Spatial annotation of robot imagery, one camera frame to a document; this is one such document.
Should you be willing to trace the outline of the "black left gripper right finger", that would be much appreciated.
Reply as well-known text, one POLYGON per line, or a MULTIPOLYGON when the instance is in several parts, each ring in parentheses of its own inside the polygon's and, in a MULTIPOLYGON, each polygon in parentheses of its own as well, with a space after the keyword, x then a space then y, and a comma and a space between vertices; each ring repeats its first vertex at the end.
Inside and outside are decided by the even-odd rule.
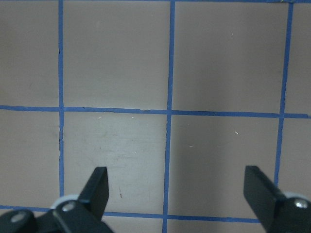
POLYGON ((243 194, 267 233, 311 231, 311 200, 282 192, 259 167, 245 167, 243 194))

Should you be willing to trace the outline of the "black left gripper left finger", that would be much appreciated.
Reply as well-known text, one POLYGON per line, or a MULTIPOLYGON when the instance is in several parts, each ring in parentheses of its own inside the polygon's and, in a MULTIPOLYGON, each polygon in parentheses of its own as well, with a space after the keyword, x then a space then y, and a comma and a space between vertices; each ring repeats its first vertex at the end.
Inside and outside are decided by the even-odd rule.
POLYGON ((96 167, 77 198, 60 202, 52 214, 62 233, 108 233, 102 217, 109 199, 106 167, 96 167))

